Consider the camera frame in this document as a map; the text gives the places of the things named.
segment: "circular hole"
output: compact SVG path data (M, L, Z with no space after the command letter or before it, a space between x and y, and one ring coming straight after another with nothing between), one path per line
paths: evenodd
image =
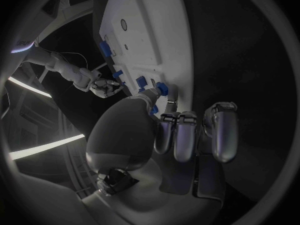
M124 31L127 31L127 23L125 22L124 19L121 20L121 26Z

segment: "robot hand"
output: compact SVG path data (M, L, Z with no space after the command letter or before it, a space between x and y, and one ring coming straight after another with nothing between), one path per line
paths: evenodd
M114 90L113 86L119 86L120 84L113 80L108 79L98 79L92 83L90 86L90 90L100 98L108 98L112 95L117 94L120 92L124 87L120 86L118 89Z

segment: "white robotic arm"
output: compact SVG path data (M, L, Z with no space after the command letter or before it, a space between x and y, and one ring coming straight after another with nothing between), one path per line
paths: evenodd
M124 88L120 86L114 90L112 85L119 86L118 82L100 79L101 73L99 71L79 68L64 61L58 53L49 53L40 47L33 46L24 62L42 65L52 72L59 72L63 78L72 81L77 89L83 92L91 90L96 96L103 99L118 93Z

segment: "light strip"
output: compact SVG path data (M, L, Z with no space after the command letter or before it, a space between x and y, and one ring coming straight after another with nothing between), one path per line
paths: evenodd
M49 98L52 98L52 97L50 96L49 93L46 93L46 92L37 90L37 89L35 89L35 88L31 87L31 86L28 86L28 85L26 85L25 83L20 82L20 81L18 81L17 79L14 79L13 77L10 77L8 80L9 80L9 81L12 81L12 82L15 83L15 84L20 85L20 86L23 87L23 88L26 88L26 89L31 90L31 91L33 91L33 92L36 92L36 93L38 93L38 94L42 94L42 95L44 95L44 96L47 96L47 97L49 97Z
M26 51L26 50L30 49L33 46L34 43L35 42L33 42L30 46L22 48L22 49L12 50L10 53L15 54L15 53L20 53L20 52Z
M12 160L21 159L21 158L24 158L24 157L27 157L27 156L30 156L30 155L33 155L33 154L38 154L40 152L43 152L43 151L46 151L46 150L49 150L49 149L53 149L55 147L64 145L66 143L70 143L72 141L75 141L77 139L81 139L83 137L84 137L84 135L80 134L80 135L77 135L77 136L69 137L69 138L66 138L66 139L63 139L63 140L60 140L60 141L55 141L55 142L52 142L52 143L48 143L48 144L45 144L45 145L36 146L36 147L28 148L28 149L25 149L25 150L21 150L21 151L13 151L13 152L10 152L9 155L10 155Z

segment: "robotic arm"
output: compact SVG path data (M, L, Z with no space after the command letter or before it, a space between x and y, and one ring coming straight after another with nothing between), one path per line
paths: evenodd
M96 96L103 99L111 97L124 88L120 86L114 90L113 86L120 85L118 82L100 78L101 73L99 71L79 68L64 61L58 53L49 53L40 47L33 46L24 62L42 65L52 72L59 72L63 78L72 81L77 89L83 92L91 90Z

